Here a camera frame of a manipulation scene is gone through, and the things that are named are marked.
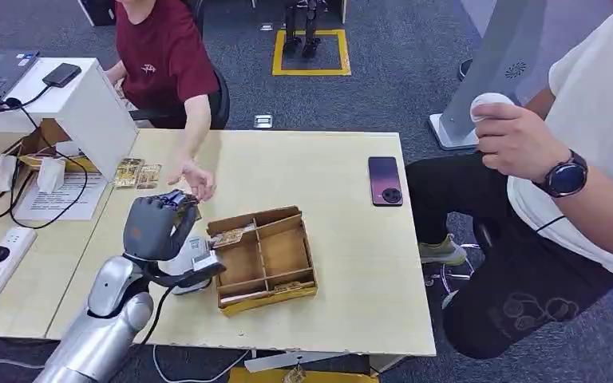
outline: cardboard compartment box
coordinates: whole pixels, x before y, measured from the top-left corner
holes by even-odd
[[[48,144],[55,145],[58,142],[71,140],[67,133],[60,127],[60,125],[51,118],[44,118],[39,124],[39,129],[35,130],[22,140],[22,148],[20,149],[20,155],[18,159],[25,164],[29,165],[33,169],[39,169],[41,167],[42,157],[37,154],[55,154],[54,148],[49,148]],[[39,130],[43,132],[45,140],[41,138]],[[65,170],[67,172],[83,172],[78,165],[74,162],[62,158],[65,161]],[[88,172],[97,172],[97,167],[86,156],[77,156],[73,158]]]
[[[307,230],[296,206],[210,222],[208,234],[235,238],[213,246],[227,268],[216,278],[225,315],[316,294]]]

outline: black phone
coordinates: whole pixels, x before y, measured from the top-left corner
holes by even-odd
[[[374,206],[401,206],[403,193],[394,157],[368,158],[370,193]]]

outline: wooden table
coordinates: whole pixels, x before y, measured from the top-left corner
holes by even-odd
[[[0,133],[0,153],[23,133]],[[83,255],[109,197],[106,188],[90,221],[59,221],[38,230],[38,237],[0,294],[0,335],[43,338]],[[0,213],[10,204],[0,199]],[[27,221],[33,225],[36,221]],[[0,241],[16,226],[6,215],[0,219]]]
[[[47,333],[60,338],[90,291],[97,271],[123,251],[133,200],[172,189],[168,158],[181,132],[143,129],[132,156],[163,164],[157,189],[114,190]],[[151,342],[247,349],[435,355],[409,199],[374,207],[369,156],[394,156],[408,190],[396,133],[210,132],[198,161],[217,175],[216,195],[201,206],[207,221],[297,205],[317,271],[311,298],[227,318],[214,288],[169,297]],[[185,188],[184,182],[178,185]],[[153,286],[158,301],[164,289]],[[143,331],[137,340],[144,336]]]

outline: smartwatch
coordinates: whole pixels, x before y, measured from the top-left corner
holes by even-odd
[[[586,160],[570,150],[570,160],[557,164],[544,178],[544,182],[533,182],[539,189],[553,198],[578,193],[586,185],[588,166]]]

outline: watch face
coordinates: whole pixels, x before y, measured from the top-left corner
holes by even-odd
[[[586,183],[586,169],[578,164],[560,165],[549,177],[548,185],[559,196],[581,190]]]

